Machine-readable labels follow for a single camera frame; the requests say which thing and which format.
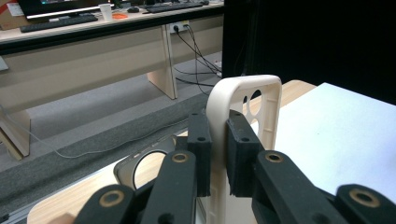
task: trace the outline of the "electrical outlet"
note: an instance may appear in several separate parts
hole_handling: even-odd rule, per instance
[[[185,25],[189,25],[189,21],[178,21],[169,24],[169,32],[170,34],[174,34],[176,32],[175,27],[178,28],[179,32],[183,32],[187,30]]]
[[[216,65],[218,68],[221,68],[221,62],[215,61],[215,65]]]

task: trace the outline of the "computer monitor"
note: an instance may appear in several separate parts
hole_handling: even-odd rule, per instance
[[[108,0],[18,0],[28,21],[77,15],[99,8]]]

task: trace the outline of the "gray carpet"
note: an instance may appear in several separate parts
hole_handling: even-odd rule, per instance
[[[209,55],[220,61],[220,53]],[[194,62],[178,64],[194,72]],[[199,65],[199,72],[209,70]],[[196,81],[195,76],[177,77]],[[200,82],[215,84],[215,75],[200,75]],[[208,94],[210,87],[201,87]],[[31,139],[31,155],[22,161],[8,156],[0,145],[0,216],[50,195],[108,164],[136,152],[158,139],[187,127],[191,112],[205,108],[207,95],[196,85],[177,82],[178,98],[170,100],[146,76],[133,77],[103,88],[71,96],[28,110],[31,131],[44,142]],[[170,124],[177,125],[162,128]],[[130,140],[153,134],[137,140]],[[67,156],[108,150],[75,159]]]

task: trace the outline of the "white plastic part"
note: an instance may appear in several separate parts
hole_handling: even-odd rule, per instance
[[[261,93],[262,102],[258,111],[250,110],[250,99],[255,91]],[[258,137],[265,149],[274,149],[276,126],[279,114],[282,84],[279,77],[270,75],[230,77],[221,80],[209,95],[206,115],[209,120],[213,147],[211,155],[211,196],[206,204],[206,223],[232,224],[254,223],[251,200],[239,199],[229,194],[226,174],[226,121],[230,109],[243,113],[251,123],[259,123]]]

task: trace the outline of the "white cup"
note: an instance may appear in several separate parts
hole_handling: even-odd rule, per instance
[[[105,21],[113,21],[113,15],[111,14],[111,5],[110,4],[101,4],[99,5],[100,11],[102,12],[102,16]]]

